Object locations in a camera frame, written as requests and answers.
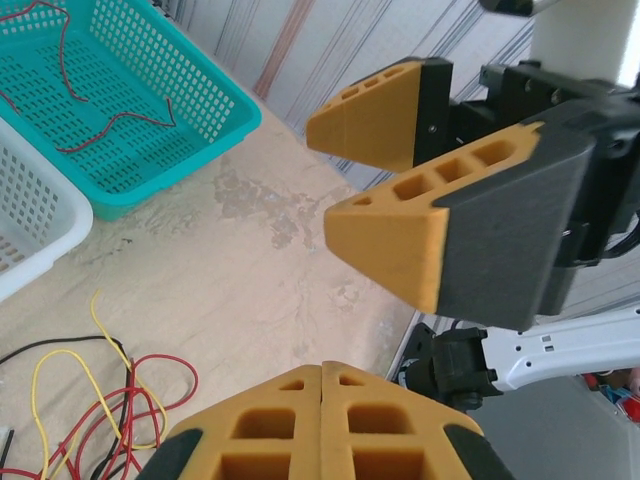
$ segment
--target black cable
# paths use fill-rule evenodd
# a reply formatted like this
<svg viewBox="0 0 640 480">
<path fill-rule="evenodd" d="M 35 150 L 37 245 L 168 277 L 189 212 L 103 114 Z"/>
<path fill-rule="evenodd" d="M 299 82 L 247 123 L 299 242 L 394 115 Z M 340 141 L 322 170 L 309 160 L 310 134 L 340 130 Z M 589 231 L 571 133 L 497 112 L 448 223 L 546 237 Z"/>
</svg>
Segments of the black cable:
<svg viewBox="0 0 640 480">
<path fill-rule="evenodd" d="M 629 234 L 604 252 L 604 258 L 620 258 L 640 245 L 640 212 L 636 212 L 638 223 Z"/>
<path fill-rule="evenodd" d="M 118 345 L 118 348 L 122 353 L 124 353 L 124 349 L 122 348 L 122 342 L 117 338 L 111 337 L 112 340 Z M 42 345 L 51 345 L 52 343 L 74 343 L 74 342 L 86 342 L 87 340 L 106 340 L 104 335 L 87 335 L 86 337 L 71 337 L 71 338 L 52 338 L 49 340 L 40 340 L 39 342 L 30 343 L 29 345 L 25 345 L 24 347 L 19 348 L 18 350 L 11 352 L 4 357 L 0 358 L 0 365 L 11 360 L 13 357 L 20 355 L 21 353 L 26 352 L 27 350 L 31 350 L 32 348 L 41 347 Z"/>
<path fill-rule="evenodd" d="M 131 382 L 131 372 L 127 368 L 127 377 L 126 377 L 125 384 L 124 384 L 125 387 L 128 387 L 130 382 Z M 129 405 L 129 395 L 125 394 L 124 400 L 122 401 L 122 412 L 120 413 L 120 420 L 118 421 L 118 431 L 121 434 L 122 434 L 122 430 L 124 428 L 124 423 L 127 420 L 127 406 L 128 405 Z M 96 468 L 93 470 L 93 473 L 91 474 L 90 480 L 98 480 L 98 478 L 100 478 L 100 475 L 102 474 L 104 469 L 107 468 L 107 465 L 109 464 L 109 462 L 111 461 L 111 459 L 115 455 L 119 443 L 120 443 L 120 439 L 116 435 L 115 438 L 113 439 L 113 443 L 111 444 L 111 448 L 109 449 L 109 452 L 107 453 L 106 457 L 104 457 L 104 459 L 102 459 L 102 461 L 100 463 L 98 463 L 98 465 L 96 465 Z"/>
<path fill-rule="evenodd" d="M 4 447 L 2 449 L 2 456 L 0 456 L 0 470 L 4 468 L 7 464 L 7 457 L 9 456 L 9 449 L 11 448 L 11 442 L 13 441 L 13 435 L 16 431 L 12 428 L 9 430 L 9 435 L 7 435 L 7 441 L 4 442 Z"/>
<path fill-rule="evenodd" d="M 118 465 L 115 470 L 113 470 L 108 476 L 107 476 L 107 480 L 111 480 L 113 477 L 115 477 L 118 473 L 120 473 L 122 470 L 124 470 L 124 466 L 127 464 L 127 462 L 122 462 L 120 465 Z"/>
</svg>

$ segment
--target red wire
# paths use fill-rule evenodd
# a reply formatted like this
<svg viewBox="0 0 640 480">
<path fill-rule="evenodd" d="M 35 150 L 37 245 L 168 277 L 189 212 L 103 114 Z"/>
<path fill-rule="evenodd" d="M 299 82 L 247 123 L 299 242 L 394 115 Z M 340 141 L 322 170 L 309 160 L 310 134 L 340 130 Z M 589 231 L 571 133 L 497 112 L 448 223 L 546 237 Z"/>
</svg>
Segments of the red wire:
<svg viewBox="0 0 640 480">
<path fill-rule="evenodd" d="M 15 12 L 15 13 L 11 13 L 9 15 L 5 15 L 4 17 L 0 17 L 0 22 L 4 22 L 5 20 L 10 20 L 10 19 L 16 18 L 16 17 L 21 17 L 22 15 L 26 15 L 31 10 L 36 8 L 38 5 L 43 5 L 45 7 L 53 8 L 54 10 L 56 10 L 58 12 L 61 12 L 63 15 L 66 16 L 66 20 L 64 22 L 64 25 L 62 26 L 62 31 L 60 32 L 60 45 L 58 47 L 58 58 L 60 60 L 60 71 L 62 72 L 62 79 L 64 80 L 64 84 L 67 87 L 67 90 L 69 91 L 69 94 L 73 98 L 75 98 L 76 100 L 78 100 L 80 102 L 88 102 L 89 101 L 88 98 L 81 97 L 81 96 L 77 95 L 76 92 L 73 91 L 73 87 L 71 86 L 71 82 L 69 81 L 69 76 L 67 75 L 67 70 L 64 67 L 64 41 L 65 41 L 65 37 L 67 35 L 67 29 L 69 28 L 69 24 L 71 23 L 71 14 L 67 10 L 65 10 L 64 8 L 60 8 L 57 5 L 53 5 L 53 4 L 49 3 L 49 2 L 44 2 L 42 0 L 34 0 L 31 3 L 31 5 L 29 5 L 24 10 L 21 10 L 19 12 Z M 13 109 L 16 110 L 16 112 L 18 111 L 15 108 L 15 105 L 13 104 L 13 102 L 11 100 L 9 100 L 5 94 L 2 94 L 2 97 L 5 100 L 9 101 L 9 104 L 13 106 Z"/>
<path fill-rule="evenodd" d="M 125 393 L 130 392 L 131 389 L 126 389 Z M 151 397 L 149 396 L 149 394 L 142 388 L 140 387 L 135 387 L 133 389 L 133 394 L 134 395 L 143 395 L 145 397 L 145 399 L 147 400 L 147 404 L 149 405 L 149 410 L 153 409 L 153 401 L 151 400 Z M 111 412 L 115 413 L 120 407 L 122 407 L 122 404 L 124 402 L 120 402 L 119 404 L 117 404 L 115 407 L 113 407 L 111 409 Z M 91 435 L 93 435 L 93 433 L 97 430 L 97 428 L 100 426 L 100 424 L 106 420 L 107 416 L 103 415 L 97 422 L 94 422 L 91 427 L 89 427 L 89 429 L 86 431 L 86 433 L 84 434 L 84 437 L 82 439 L 82 441 L 80 442 L 80 445 L 78 447 L 78 452 L 76 454 L 76 463 L 75 463 L 75 469 L 80 472 L 81 468 L 80 468 L 80 461 L 82 458 L 82 453 L 84 452 L 84 449 L 89 441 L 89 438 L 91 437 Z M 158 439 L 160 438 L 160 430 L 159 430 L 159 426 L 158 426 L 158 420 L 156 419 L 155 415 L 153 415 L 151 418 L 154 419 L 154 428 L 156 429 L 156 442 L 158 441 Z"/>
<path fill-rule="evenodd" d="M 175 408 L 181 407 L 182 405 L 187 403 L 189 400 L 191 400 L 191 398 L 193 398 L 193 396 L 195 395 L 195 392 L 196 392 L 196 390 L 198 388 L 198 383 L 199 383 L 198 372 L 196 371 L 195 367 L 193 365 L 191 365 L 189 362 L 187 362 L 187 361 L 185 361 L 185 360 L 183 360 L 181 358 L 174 357 L 172 355 L 164 355 L 164 354 L 153 354 L 153 355 L 147 355 L 145 357 L 142 357 L 140 360 L 138 360 L 135 363 L 135 366 L 138 367 L 142 363 L 144 363 L 145 361 L 152 360 L 152 359 L 165 359 L 165 360 L 171 360 L 171 361 L 178 362 L 178 363 L 184 365 L 185 367 L 187 367 L 191 371 L 191 373 L 193 375 L 193 378 L 194 378 L 194 385 L 193 385 L 193 388 L 190 390 L 190 392 L 182 400 L 179 400 L 178 402 L 173 403 L 173 404 L 165 407 L 165 410 L 169 411 L 169 410 L 173 410 Z M 127 389 L 120 389 L 118 392 L 121 392 L 121 391 L 125 391 L 126 392 Z M 133 417 L 133 421 L 136 421 L 136 420 L 139 420 L 141 418 L 144 418 L 146 416 L 151 415 L 151 418 L 153 420 L 154 431 L 155 431 L 155 435 L 156 435 L 156 445 L 160 445 L 160 427 L 158 425 L 158 419 L 156 418 L 156 415 L 158 413 L 160 413 L 160 409 L 154 409 L 153 408 L 153 402 L 151 400 L 151 397 L 149 396 L 149 394 L 146 391 L 144 391 L 143 389 L 141 389 L 139 387 L 135 387 L 135 394 L 138 394 L 138 393 L 144 395 L 144 397 L 146 398 L 147 404 L 149 405 L 149 410 L 147 412 L 135 415 Z M 112 412 L 117 411 L 120 407 L 122 407 L 123 403 L 124 402 L 118 403 L 115 407 L 113 407 L 111 409 L 111 411 Z M 82 453 L 83 453 L 83 451 L 85 449 L 85 446 L 89 441 L 89 437 L 91 435 L 93 435 L 93 433 L 100 426 L 100 424 L 103 421 L 105 421 L 106 419 L 107 419 L 107 416 L 103 415 L 93 425 L 91 425 L 91 427 L 85 433 L 85 436 L 82 439 L 82 442 L 80 443 L 80 446 L 78 447 L 78 453 L 76 455 L 75 467 L 76 467 L 76 470 L 78 472 L 81 471 L 80 461 L 81 461 Z"/>
<path fill-rule="evenodd" d="M 5 93 L 3 93 L 3 92 L 0 92 L 0 97 L 4 98 L 4 99 L 7 101 L 7 103 L 11 106 L 11 108 L 13 108 L 13 111 L 14 111 L 14 112 L 16 112 L 16 113 L 20 113 L 20 110 L 18 110 L 18 107 L 16 107 L 16 104 L 15 104 L 15 103 L 13 103 L 13 100 L 11 100 L 11 99 L 7 96 L 7 94 L 5 94 Z"/>
<path fill-rule="evenodd" d="M 161 127 L 176 127 L 176 120 L 173 116 L 173 109 L 171 107 L 171 99 L 169 97 L 167 97 L 167 107 L 169 109 L 169 115 L 171 116 L 171 123 L 164 123 L 161 122 L 159 120 L 154 120 L 153 118 L 149 118 L 145 115 L 140 115 L 139 113 L 133 113 L 133 112 L 122 112 L 119 113 L 117 115 L 115 115 L 111 120 L 109 120 L 109 123 L 107 124 L 107 126 L 104 128 L 104 130 L 102 130 L 100 133 L 98 133 L 95 137 L 90 138 L 89 140 L 87 140 L 86 142 L 78 145 L 77 147 L 72 147 L 72 148 L 59 148 L 57 147 L 56 150 L 58 150 L 59 152 L 62 153 L 75 153 L 75 152 L 79 152 L 80 150 L 83 150 L 85 148 L 87 148 L 89 145 L 97 142 L 98 140 L 100 140 L 101 138 L 103 138 L 111 129 L 111 127 L 113 126 L 113 124 L 116 122 L 116 120 L 118 120 L 119 118 L 122 117 L 133 117 L 133 118 L 137 118 L 139 120 L 145 120 L 149 123 L 153 123 L 154 125 L 159 125 Z"/>
<path fill-rule="evenodd" d="M 77 95 L 75 93 L 75 91 L 73 90 L 73 87 L 71 86 L 71 82 L 69 80 L 69 76 L 67 74 L 67 70 L 64 66 L 64 44 L 65 44 L 65 38 L 67 35 L 67 29 L 69 28 L 69 24 L 71 23 L 71 14 L 65 10 L 64 8 L 60 8 L 57 5 L 53 5 L 49 2 L 45 2 L 42 0 L 34 0 L 31 5 L 29 5 L 28 7 L 26 7 L 24 10 L 21 10 L 19 12 L 15 12 L 15 13 L 11 13 L 9 15 L 6 15 L 4 17 L 0 17 L 0 22 L 3 22 L 5 20 L 10 20 L 12 18 L 16 18 L 16 17 L 20 17 L 22 15 L 26 15 L 27 13 L 29 13 L 31 10 L 33 10 L 35 7 L 37 7 L 38 5 L 43 5 L 45 7 L 49 7 L 52 8 L 58 12 L 63 13 L 66 16 L 66 20 L 64 22 L 64 25 L 62 26 L 62 31 L 60 32 L 60 46 L 58 48 L 58 58 L 60 61 L 60 71 L 62 72 L 62 79 L 64 81 L 65 86 L 67 87 L 67 90 L 69 91 L 69 94 L 76 100 L 80 101 L 80 102 L 88 102 L 89 99 L 85 98 L 85 97 L 81 97 L 79 95 Z M 18 110 L 18 107 L 16 106 L 16 104 L 9 98 L 9 96 L 7 96 L 5 93 L 3 93 L 2 91 L 0 91 L 0 97 L 4 98 L 9 105 L 11 106 L 11 108 L 13 108 L 13 110 L 16 113 L 20 113 L 20 111 Z M 95 137 L 90 138 L 89 140 L 87 140 L 86 142 L 84 142 L 83 144 L 77 146 L 77 147 L 72 147 L 72 148 L 57 148 L 57 150 L 61 153 L 75 153 L 75 152 L 79 152 L 80 150 L 83 150 L 84 148 L 87 148 L 89 145 L 97 142 L 98 140 L 100 140 L 101 138 L 103 138 L 111 129 L 111 127 L 113 126 L 113 124 L 116 122 L 116 120 L 118 120 L 119 118 L 122 117 L 133 117 L 133 118 L 137 118 L 139 120 L 145 120 L 149 123 L 153 123 L 154 125 L 159 125 L 162 127 L 176 127 L 176 120 L 173 116 L 173 110 L 171 108 L 171 100 L 169 98 L 167 98 L 167 105 L 169 107 L 169 115 L 171 116 L 171 123 L 164 123 L 164 122 L 160 122 L 158 120 L 154 120 L 152 118 L 149 118 L 145 115 L 141 115 L 139 113 L 134 113 L 134 112 L 122 112 L 117 114 L 116 116 L 114 116 L 109 123 L 107 124 L 107 126 L 105 127 L 104 130 L 102 130 L 99 134 L 97 134 Z"/>
<path fill-rule="evenodd" d="M 64 448 L 64 445 L 63 445 L 62 456 L 64 457 L 66 454 L 67 454 L 67 449 Z M 69 470 L 69 475 L 71 475 L 71 480 L 80 480 L 80 476 L 77 474 L 77 472 L 73 468 L 73 463 L 71 463 L 71 458 L 67 458 L 64 463 L 67 466 L 67 470 Z"/>
<path fill-rule="evenodd" d="M 122 431 L 120 432 L 120 441 L 118 442 L 118 448 L 116 448 L 113 457 L 111 457 L 111 460 L 109 460 L 109 463 L 107 464 L 107 468 L 105 468 L 104 470 L 104 474 L 102 475 L 102 480 L 107 480 L 109 478 L 109 473 L 111 473 L 111 469 L 113 468 L 113 466 L 116 463 L 116 460 L 118 459 L 118 455 L 120 455 L 120 452 L 123 450 L 124 447 L 124 442 L 125 442 L 125 438 L 129 437 L 129 441 L 127 442 L 129 444 L 129 447 L 131 446 L 131 442 L 133 442 L 133 438 L 131 436 L 131 431 L 133 429 L 133 400 L 134 400 L 134 396 L 131 393 L 133 388 L 135 388 L 136 385 L 136 364 L 135 362 L 131 362 L 131 376 L 130 376 L 130 381 L 129 381 L 129 403 L 127 405 L 127 421 L 125 422 Z M 127 473 L 129 473 L 129 466 L 131 464 L 131 452 L 129 450 L 127 450 L 127 457 L 125 460 L 125 464 L 124 464 L 124 474 L 122 476 L 123 479 L 127 478 Z"/>
<path fill-rule="evenodd" d="M 187 368 L 191 371 L 191 373 L 192 373 L 192 375 L 193 375 L 193 380 L 194 380 L 194 382 L 193 382 L 193 387 L 191 388 L 191 390 L 189 391 L 189 393 L 188 393 L 185 397 L 183 397 L 181 400 L 179 400 L 179 401 L 177 401 L 177 402 L 175 402 L 175 403 L 172 403 L 172 404 L 170 404 L 170 405 L 166 406 L 166 407 L 165 407 L 165 410 L 166 410 L 166 411 L 173 410 L 173 409 L 175 409 L 175 408 L 181 407 L 182 405 L 184 405 L 185 403 L 187 403 L 189 400 L 191 400 L 191 398 L 193 398 L 193 396 L 195 395 L 195 393 L 196 393 L 196 391 L 197 391 L 197 389 L 198 389 L 198 386 L 199 386 L 199 376 L 198 376 L 198 372 L 196 371 L 196 369 L 195 369 L 195 367 L 194 367 L 193 365 L 191 365 L 191 364 L 190 364 L 189 362 L 187 362 L 186 360 L 183 360 L 183 359 L 181 359 L 181 358 L 175 357 L 175 356 L 173 356 L 173 355 L 165 355 L 165 354 L 151 354 L 151 355 L 146 355 L 146 356 L 144 356 L 144 357 L 140 358 L 139 360 L 137 360 L 135 363 L 133 363 L 133 364 L 132 364 L 132 367 L 135 369 L 135 368 L 139 367 L 139 366 L 140 366 L 142 363 L 144 363 L 145 361 L 147 361 L 147 360 L 151 360 L 151 359 L 165 359 L 165 360 L 172 360 L 172 361 L 178 362 L 178 363 L 180 363 L 180 364 L 184 365 L 185 367 L 187 367 Z M 141 395 L 143 395 L 143 396 L 147 399 L 147 403 L 150 405 L 149 410 L 148 410 L 148 411 L 145 411 L 145 412 L 143 412 L 143 413 L 140 413 L 140 414 L 134 415 L 133 417 L 129 416 L 129 418 L 128 418 L 128 424 L 133 425 L 133 422 L 135 422 L 136 420 L 139 420 L 139 419 L 144 418 L 144 417 L 146 417 L 146 416 L 152 415 L 152 418 L 154 418 L 154 419 L 155 419 L 154 427 L 156 428 L 156 432 L 157 432 L 157 434 L 156 434 L 156 443 L 159 445 L 159 437 L 160 437 L 160 434 L 159 434 L 159 427 L 157 426 L 157 425 L 158 425 L 158 423 L 157 423 L 157 419 L 155 418 L 155 416 L 156 416 L 158 413 L 160 413 L 160 409 L 159 409 L 159 408 L 152 408 L 153 403 L 152 403 L 152 400 L 151 400 L 151 398 L 149 397 L 148 393 L 147 393 L 146 391 L 144 391 L 142 388 L 139 388 L 139 387 L 135 387 L 134 389 L 132 389 L 132 388 L 131 388 L 131 387 L 129 387 L 129 386 L 124 387 L 124 388 L 120 388 L 120 389 L 115 390 L 115 391 L 113 391 L 113 392 L 109 393 L 108 395 L 106 395 L 106 396 L 104 397 L 104 400 L 105 400 L 105 401 L 106 401 L 106 400 L 110 400 L 110 399 L 112 399 L 112 398 L 114 398 L 114 397 L 117 397 L 117 396 L 119 396 L 119 395 L 122 395 L 122 394 L 130 394 L 130 395 L 134 395 L 134 396 L 135 396 L 135 395 L 137 395 L 137 394 L 141 394 Z M 118 408 L 122 407 L 122 403 L 123 403 L 123 402 L 118 403 L 115 407 L 113 407 L 113 408 L 111 409 L 111 411 L 112 411 L 112 412 L 117 411 L 117 410 L 118 410 Z M 58 447 L 58 449 L 53 453 L 53 455 L 52 455 L 52 456 L 51 456 L 51 458 L 49 459 L 49 465 L 53 464 L 53 462 L 55 462 L 56 458 L 57 458 L 59 455 L 64 455 L 66 445 L 67 445 L 67 444 L 68 444 L 68 443 L 73 439 L 73 436 L 78 432 L 78 430 L 79 430 L 79 429 L 82 427 L 82 425 L 87 421 L 87 419 L 91 416 L 91 414 L 92 414 L 92 413 L 93 413 L 93 412 L 94 412 L 98 407 L 100 407 L 100 406 L 101 406 L 101 403 L 100 403 L 100 402 L 98 402 L 98 401 L 96 401 L 96 402 L 95 402 L 93 405 L 91 405 L 91 407 L 90 407 L 90 408 L 89 408 L 89 409 L 84 413 L 84 415 L 80 418 L 80 420 L 79 420 L 79 421 L 76 423 L 76 425 L 73 427 L 73 429 L 71 430 L 71 432 L 69 432 L 69 434 L 67 435 L 67 437 L 62 441 L 62 443 L 60 443 L 60 446 Z M 91 426 L 91 428 L 90 428 L 91 433 L 93 433 L 93 432 L 96 430 L 96 428 L 98 427 L 98 425 L 99 425 L 100 423 L 102 423 L 102 421 L 104 421 L 105 419 L 106 419 L 106 415 L 103 415 L 103 416 L 102 416 L 102 417 L 101 417 L 101 418 L 100 418 L 100 419 L 99 419 L 99 420 L 98 420 L 94 425 L 92 425 L 92 426 Z M 128 432 L 128 429 L 127 429 L 127 426 L 126 426 L 126 425 L 125 425 L 125 427 L 123 428 L 123 430 L 127 430 L 127 432 Z M 124 437 L 124 435 L 125 435 L 127 432 L 122 432 L 122 433 L 121 433 L 121 436 L 122 436 L 122 437 Z M 80 448 L 78 449 L 78 457 L 81 455 L 82 450 L 84 449 L 84 445 L 86 445 L 86 443 L 87 443 L 87 442 L 86 442 L 86 440 L 87 440 L 86 438 L 85 438 L 85 439 L 83 439 L 83 443 L 81 443 Z M 130 445 L 130 446 L 131 446 L 131 448 L 133 448 L 133 442 L 132 442 L 132 441 L 129 441 L 129 442 L 128 442 L 128 445 Z M 118 455 L 117 455 L 118 453 L 119 453 L 119 451 L 116 451 L 116 455 L 114 455 L 114 458 L 116 458 L 116 457 L 118 456 Z M 79 467 L 79 465 L 80 465 L 80 460 L 79 460 L 79 458 L 78 458 L 78 457 L 76 458 L 76 466 L 75 466 L 75 469 L 74 469 L 74 470 L 75 470 L 75 473 L 78 475 L 78 479 L 79 479 L 79 478 L 81 478 L 81 477 L 80 477 L 80 469 L 78 468 L 78 467 Z M 136 469 L 137 469 L 138 471 L 140 471 L 140 470 L 142 469 L 142 467 L 140 466 L 140 464 L 139 464 L 139 462 L 137 461 L 137 459 L 133 456 L 133 454 L 131 454 L 130 459 L 128 458 L 128 459 L 127 459 L 127 461 L 128 461 L 128 462 L 130 462 L 130 463 L 132 463 L 132 464 L 136 467 Z M 0 474 L 5 474 L 5 473 L 6 473 L 7 475 L 10 475 L 10 474 L 13 474 L 13 475 L 20 475 L 20 476 L 23 476 L 23 477 L 26 477 L 26 478 L 32 478 L 32 479 L 34 479 L 34 480 L 39 480 L 39 479 L 40 479 L 40 477 L 41 477 L 41 473 L 42 473 L 42 472 L 40 472 L 40 473 L 38 473 L 38 474 L 35 474 L 35 473 L 33 473 L 33 472 L 28 472 L 28 471 L 26 471 L 26 470 L 19 470 L 19 469 L 15 469 L 15 468 L 3 468 L 3 469 L 0 469 Z"/>
<path fill-rule="evenodd" d="M 166 406 L 166 407 L 165 407 L 165 410 L 166 410 L 166 411 L 169 411 L 169 410 L 173 410 L 173 409 L 179 408 L 179 407 L 181 407 L 182 405 L 184 405 L 185 403 L 187 403 L 189 400 L 191 400 L 191 399 L 193 398 L 193 396 L 195 395 L 196 390 L 198 389 L 198 385 L 199 385 L 198 372 L 197 372 L 197 370 L 195 369 L 195 367 L 194 367 L 193 365 L 191 365 L 189 362 L 187 362 L 186 360 L 183 360 L 182 358 L 175 357 L 175 356 L 173 356 L 173 355 L 165 355 L 165 354 L 151 354 L 151 355 L 146 355 L 146 356 L 144 356 L 144 357 L 140 358 L 139 360 L 137 360 L 137 361 L 135 362 L 135 364 L 134 364 L 134 365 L 135 365 L 135 367 L 137 368 L 137 367 L 139 367 L 141 364 L 143 364 L 144 362 L 146 362 L 146 361 L 148 361 L 148 360 L 152 360 L 152 359 L 165 359 L 165 360 L 171 360 L 171 361 L 174 361 L 174 362 L 180 363 L 180 364 L 184 365 L 185 367 L 187 367 L 187 368 L 189 369 L 189 371 L 191 372 L 191 374 L 193 375 L 193 387 L 191 388 L 191 390 L 189 391 L 189 393 L 188 393 L 185 397 L 183 397 L 181 400 L 179 400 L 179 401 L 177 401 L 177 402 L 175 402 L 175 403 L 172 403 L 171 405 Z M 127 388 L 121 388 L 121 389 L 119 389 L 119 390 L 116 390 L 115 392 L 112 392 L 112 393 L 110 393 L 109 395 L 107 395 L 107 396 L 105 397 L 105 400 L 111 399 L 111 398 L 113 398 L 114 396 L 119 395 L 119 394 L 121 394 L 121 393 L 125 393 L 125 394 L 126 394 L 126 393 L 127 393 L 127 391 L 129 391 L 129 390 L 130 390 L 130 388 L 129 388 L 129 387 L 127 387 Z M 156 432 L 156 445 L 160 445 L 160 428 L 159 428 L 158 421 L 157 421 L 157 418 L 156 418 L 156 415 L 157 415 L 158 413 L 160 413 L 160 409 L 159 409 L 159 408 L 155 408 L 155 409 L 154 409 L 154 408 L 152 408 L 153 403 L 152 403 L 152 401 L 151 401 L 151 398 L 149 397 L 149 395 L 147 394 L 147 392 L 145 392 L 143 389 L 141 389 L 141 388 L 139 388 L 139 387 L 136 387 L 136 392 L 137 392 L 137 393 L 140 393 L 140 394 L 142 394 L 142 395 L 144 395 L 144 396 L 145 396 L 145 398 L 147 399 L 147 403 L 149 404 L 149 410 L 148 410 L 148 411 L 146 411 L 146 412 L 140 413 L 140 414 L 138 414 L 138 415 L 135 415 L 135 416 L 133 417 L 133 420 L 132 420 L 132 421 L 133 421 L 133 422 L 135 422 L 136 420 L 139 420 L 139 419 L 141 419 L 141 418 L 144 418 L 144 417 L 147 417 L 147 416 L 151 415 L 151 418 L 154 420 L 154 422 L 153 422 L 153 423 L 154 423 L 154 429 L 155 429 L 155 432 Z M 113 407 L 111 410 L 112 410 L 112 411 L 114 411 L 114 412 L 115 412 L 115 411 L 117 411 L 120 407 L 122 407 L 122 404 L 123 404 L 123 403 L 124 403 L 124 402 L 120 402 L 120 403 L 118 403 L 118 404 L 117 404 L 115 407 Z M 89 409 L 89 411 L 85 414 L 85 417 L 88 417 L 88 416 L 89 416 L 89 415 L 90 415 L 90 414 L 91 414 L 91 413 L 92 413 L 96 408 L 98 408 L 99 406 L 100 406 L 100 403 L 99 403 L 99 402 L 94 403 L 94 404 L 91 406 L 91 408 Z M 79 448 L 78 448 L 78 453 L 77 453 L 77 456 L 76 456 L 76 462 L 75 462 L 76 470 L 77 470 L 78 472 L 80 472 L 80 471 L 81 471 L 81 469 L 80 469 L 81 456 L 82 456 L 82 453 L 83 453 L 83 451 L 84 451 L 84 448 L 85 448 L 85 446 L 86 446 L 86 444 L 87 444 L 87 442 L 88 442 L 88 440 L 89 440 L 89 437 L 90 437 L 90 436 L 95 432 L 95 430 L 98 428 L 98 426 L 99 426 L 103 421 L 105 421 L 105 420 L 106 420 L 106 418 L 107 418 L 107 416 L 106 416 L 106 415 L 102 415 L 102 417 L 100 417 L 100 418 L 98 419 L 98 421 L 96 421 L 96 422 L 95 422 L 95 423 L 94 423 L 94 424 L 89 428 L 89 430 L 88 430 L 88 431 L 87 431 L 87 433 L 85 434 L 85 438 L 83 438 L 83 439 L 82 439 L 82 442 L 80 443 L 80 446 L 79 446 Z M 86 418 L 84 418 L 84 417 L 83 417 L 83 419 L 81 419 L 81 420 L 80 420 L 80 422 L 78 422 L 78 423 L 79 423 L 79 424 L 81 424 L 81 422 L 84 422 L 84 420 L 86 420 Z M 68 441 L 70 441 L 70 439 L 71 439 L 72 437 L 73 437 L 73 435 L 72 435 L 72 434 L 69 434 L 69 435 L 67 436 L 67 439 L 65 440 L 65 442 L 64 442 L 64 443 L 66 444 Z M 60 452 L 55 452 L 55 453 L 53 454 L 53 456 L 51 457 L 50 462 L 53 462 L 53 461 L 55 460 L 55 458 L 57 457 L 57 455 L 59 455 L 59 454 L 60 454 Z M 135 458 L 134 456 L 132 456 L 131 458 L 132 458 L 132 463 L 134 464 L 134 466 L 136 466 L 136 468 L 137 468 L 138 470 L 140 470 L 140 466 L 139 466 L 139 464 L 138 464 L 138 462 L 137 462 L 136 458 Z"/>
<path fill-rule="evenodd" d="M 33 480 L 40 480 L 40 475 L 36 475 L 33 472 L 27 472 L 26 470 L 19 470 L 17 468 L 3 468 L 0 473 L 7 475 L 20 475 L 21 477 L 32 478 Z"/>
</svg>

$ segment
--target beige table surface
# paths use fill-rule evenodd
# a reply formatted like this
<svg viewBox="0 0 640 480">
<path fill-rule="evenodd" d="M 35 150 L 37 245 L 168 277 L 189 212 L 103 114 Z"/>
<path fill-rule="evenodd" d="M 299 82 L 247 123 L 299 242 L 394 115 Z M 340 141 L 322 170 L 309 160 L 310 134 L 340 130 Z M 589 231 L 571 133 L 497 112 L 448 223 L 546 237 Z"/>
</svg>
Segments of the beige table surface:
<svg viewBox="0 0 640 480">
<path fill-rule="evenodd" d="M 0 304 L 0 356 L 96 333 L 89 300 L 100 288 L 98 313 L 130 356 L 165 352 L 197 367 L 201 388 L 171 424 L 305 363 L 386 373 L 412 310 L 327 251 L 323 211 L 353 192 L 263 114 L 242 144 L 120 221 L 96 221 L 80 247 Z M 36 362 L 53 348 L 0 367 L 0 426 L 16 428 L 9 466 L 41 465 L 29 391 Z M 106 342 L 72 348 L 105 392 L 122 386 L 124 369 Z M 188 389 L 188 375 L 162 361 L 139 373 L 167 402 Z M 72 358 L 44 366 L 38 405 L 52 448 L 94 400 Z M 104 442 L 83 456 L 86 469 L 111 440 L 108 428 L 100 432 Z"/>
</svg>

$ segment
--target screw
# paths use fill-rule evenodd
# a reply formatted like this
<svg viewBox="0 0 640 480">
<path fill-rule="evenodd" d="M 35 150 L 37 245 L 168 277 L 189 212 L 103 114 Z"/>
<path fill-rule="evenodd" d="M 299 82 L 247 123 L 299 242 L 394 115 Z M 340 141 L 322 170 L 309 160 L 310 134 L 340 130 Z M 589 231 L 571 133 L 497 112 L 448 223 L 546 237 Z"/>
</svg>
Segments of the screw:
<svg viewBox="0 0 640 480">
<path fill-rule="evenodd" d="M 551 94 L 551 103 L 553 105 L 558 105 L 562 101 L 562 92 L 560 90 L 555 90 Z"/>
</svg>

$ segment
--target white plastic basket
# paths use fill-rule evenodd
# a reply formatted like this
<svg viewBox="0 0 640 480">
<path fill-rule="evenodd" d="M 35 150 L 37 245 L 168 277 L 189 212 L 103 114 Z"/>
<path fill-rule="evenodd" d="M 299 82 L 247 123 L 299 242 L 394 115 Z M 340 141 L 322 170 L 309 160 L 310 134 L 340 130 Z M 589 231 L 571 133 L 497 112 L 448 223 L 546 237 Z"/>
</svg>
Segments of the white plastic basket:
<svg viewBox="0 0 640 480">
<path fill-rule="evenodd" d="M 0 118 L 0 302 L 86 238 L 88 200 Z"/>
</svg>

